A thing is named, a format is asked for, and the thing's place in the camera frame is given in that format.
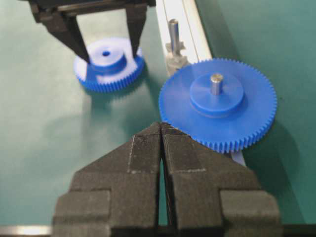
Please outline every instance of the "center hole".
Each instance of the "center hole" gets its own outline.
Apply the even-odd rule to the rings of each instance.
[[[104,57],[109,56],[109,55],[110,55],[110,52],[109,52],[109,51],[104,51],[104,52],[102,53],[102,55],[103,55]]]

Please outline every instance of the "green table surface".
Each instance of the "green table surface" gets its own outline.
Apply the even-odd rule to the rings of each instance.
[[[0,15],[0,225],[48,225],[75,171],[160,120],[167,72],[156,10],[141,38],[146,68],[111,94],[83,90],[75,55],[35,23],[27,2],[0,1]],[[78,21],[86,44],[128,36],[124,10]]]
[[[284,223],[315,223],[316,2],[198,0],[197,6],[213,54],[258,68],[278,94],[276,121],[244,151],[247,165],[277,197]],[[0,1],[0,15],[0,225],[48,225],[76,170],[160,120],[167,73],[156,11],[149,10],[141,38],[143,74],[111,94],[80,86],[74,54],[34,22],[26,2]],[[79,25],[89,44],[127,37],[125,19],[124,11],[111,11],[80,16]],[[159,222],[166,224],[160,191]]]
[[[256,67],[277,93],[275,122],[244,150],[247,166],[278,199],[284,223],[316,223],[316,1],[196,2],[213,55]]]

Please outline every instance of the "metal shaft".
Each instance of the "metal shaft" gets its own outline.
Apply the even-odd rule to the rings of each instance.
[[[171,51],[173,56],[180,56],[179,23],[176,19],[169,21],[169,33],[171,39]]]
[[[215,73],[211,76],[211,93],[213,95],[219,95],[223,88],[223,75]]]

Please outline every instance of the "blue gear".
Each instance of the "blue gear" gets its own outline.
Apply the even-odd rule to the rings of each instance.
[[[141,48],[133,58],[128,38],[105,38],[87,47],[90,64],[76,57],[74,70],[87,89],[112,92],[127,87],[141,74],[145,61]]]
[[[210,92],[211,75],[224,76],[223,91]],[[242,150],[269,130],[277,96],[269,80],[240,62],[214,59],[186,66],[163,85],[162,121],[220,153]]]

